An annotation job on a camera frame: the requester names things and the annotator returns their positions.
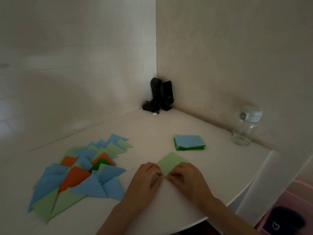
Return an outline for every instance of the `bottle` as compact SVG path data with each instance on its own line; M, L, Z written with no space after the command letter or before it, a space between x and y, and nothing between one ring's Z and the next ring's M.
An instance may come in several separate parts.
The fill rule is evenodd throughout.
M239 121L232 130L230 139L238 145L248 146L251 143L252 132L261 119L262 109L257 106L244 106L239 114Z

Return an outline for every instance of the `white wall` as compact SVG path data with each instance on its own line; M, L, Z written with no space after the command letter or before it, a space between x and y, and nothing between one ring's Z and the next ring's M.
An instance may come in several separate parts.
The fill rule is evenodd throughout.
M156 64L155 0L1 0L0 161L138 109Z

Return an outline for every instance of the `table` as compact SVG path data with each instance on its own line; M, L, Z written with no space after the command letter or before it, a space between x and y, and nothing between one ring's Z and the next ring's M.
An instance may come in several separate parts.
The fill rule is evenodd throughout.
M252 143L235 145L230 133L172 109L152 115L142 109L74 134L60 141L3 162L0 170L0 234L94 235L112 208L112 199L86 197L46 225L34 212L26 213L32 186L46 166L59 162L72 146L106 140L111 133L129 138L133 148L115 161L127 170L119 177L126 191L138 167L158 162L171 151L187 158L203 173L214 196L231 203L258 172L270 150ZM174 135L200 135L204 151L176 151ZM151 205L132 223L127 235L166 235L191 227L206 217L193 207L172 184L164 180Z

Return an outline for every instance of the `person's right hand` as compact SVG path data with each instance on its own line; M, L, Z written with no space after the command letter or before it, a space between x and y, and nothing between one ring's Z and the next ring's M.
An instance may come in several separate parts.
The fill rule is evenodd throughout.
M191 163L181 162L167 175L167 179L198 207L215 199L203 175Z

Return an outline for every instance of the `person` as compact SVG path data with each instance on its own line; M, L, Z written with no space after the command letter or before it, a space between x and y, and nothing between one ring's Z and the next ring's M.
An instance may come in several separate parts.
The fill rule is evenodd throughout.
M155 174L159 176L151 184ZM181 162L166 178L225 234L259 234L212 195L203 175L194 165ZM124 234L133 219L151 203L162 180L163 175L157 164L151 162L142 164L135 173L122 201L113 208L96 235Z

